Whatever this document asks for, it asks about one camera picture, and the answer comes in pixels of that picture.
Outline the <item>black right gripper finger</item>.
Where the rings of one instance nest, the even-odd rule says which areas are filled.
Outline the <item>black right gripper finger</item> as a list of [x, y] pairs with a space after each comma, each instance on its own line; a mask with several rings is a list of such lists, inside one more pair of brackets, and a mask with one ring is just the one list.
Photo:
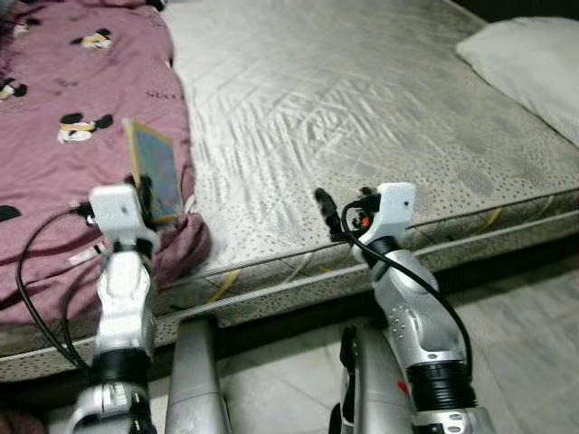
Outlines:
[[318, 204], [319, 213], [321, 213], [324, 224], [329, 231], [329, 238], [332, 241], [343, 240], [342, 220], [340, 220], [339, 211], [334, 198], [331, 197], [322, 187], [316, 187], [313, 191], [313, 197]]

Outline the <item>colourful picture book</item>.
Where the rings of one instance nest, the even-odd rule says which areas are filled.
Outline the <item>colourful picture book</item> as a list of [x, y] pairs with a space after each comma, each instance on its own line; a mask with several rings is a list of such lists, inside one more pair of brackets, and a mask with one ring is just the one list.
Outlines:
[[121, 124], [127, 133], [134, 183], [136, 174], [152, 178], [156, 198], [152, 207], [158, 224], [166, 226], [175, 222], [185, 213], [185, 195], [174, 142], [141, 121], [128, 118]]

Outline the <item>white quilted mattress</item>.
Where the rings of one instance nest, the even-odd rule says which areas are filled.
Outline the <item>white quilted mattress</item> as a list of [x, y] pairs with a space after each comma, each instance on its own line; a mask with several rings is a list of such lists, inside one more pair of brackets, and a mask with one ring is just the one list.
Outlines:
[[[195, 169], [152, 257], [160, 346], [186, 317], [234, 326], [367, 289], [315, 189], [343, 205], [416, 185], [403, 245], [433, 271], [578, 234], [578, 147], [459, 57], [484, 23], [450, 0], [146, 1], [173, 38]], [[61, 321], [83, 358], [95, 351], [101, 306], [62, 303], [47, 322], [34, 305], [33, 245], [14, 266], [32, 323], [0, 327], [0, 383], [73, 368], [47, 340]]]

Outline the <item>pink cartoon print blanket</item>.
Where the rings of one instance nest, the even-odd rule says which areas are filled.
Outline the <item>pink cartoon print blanket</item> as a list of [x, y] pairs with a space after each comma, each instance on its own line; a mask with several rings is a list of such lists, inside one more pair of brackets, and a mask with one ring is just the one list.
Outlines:
[[195, 194], [189, 107], [171, 66], [168, 25], [146, 0], [17, 1], [0, 49], [0, 327], [32, 323], [15, 284], [24, 282], [45, 321], [95, 313], [100, 233], [65, 216], [99, 185], [131, 174], [123, 124], [132, 119], [173, 141], [184, 198]]

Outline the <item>silver left robot leg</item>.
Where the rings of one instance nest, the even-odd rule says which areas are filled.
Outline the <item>silver left robot leg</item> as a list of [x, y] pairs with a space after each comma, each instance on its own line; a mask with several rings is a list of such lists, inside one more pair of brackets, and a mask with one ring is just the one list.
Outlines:
[[215, 358], [211, 316], [179, 324], [171, 361], [165, 434], [232, 434]]

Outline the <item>silver robot leg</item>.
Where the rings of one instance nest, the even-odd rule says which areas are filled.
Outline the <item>silver robot leg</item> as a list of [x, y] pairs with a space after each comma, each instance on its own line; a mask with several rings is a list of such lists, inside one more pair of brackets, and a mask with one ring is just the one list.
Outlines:
[[329, 434], [413, 434], [408, 384], [387, 336], [351, 325], [342, 334], [342, 400], [332, 408]]
[[171, 361], [165, 434], [232, 434], [215, 358], [211, 316], [179, 324]]

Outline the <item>silver right robot leg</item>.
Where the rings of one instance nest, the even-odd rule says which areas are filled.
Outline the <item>silver right robot leg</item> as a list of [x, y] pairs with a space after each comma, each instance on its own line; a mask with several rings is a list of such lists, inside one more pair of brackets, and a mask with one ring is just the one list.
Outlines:
[[342, 334], [342, 400], [332, 408], [329, 434], [413, 434], [408, 384], [387, 336], [351, 325]]

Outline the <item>white printed pillow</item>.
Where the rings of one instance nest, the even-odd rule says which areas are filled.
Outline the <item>white printed pillow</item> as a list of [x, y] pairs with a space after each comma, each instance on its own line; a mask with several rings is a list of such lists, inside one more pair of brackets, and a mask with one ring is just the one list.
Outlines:
[[456, 53], [484, 80], [579, 142], [579, 22], [517, 17], [487, 24], [460, 41]]

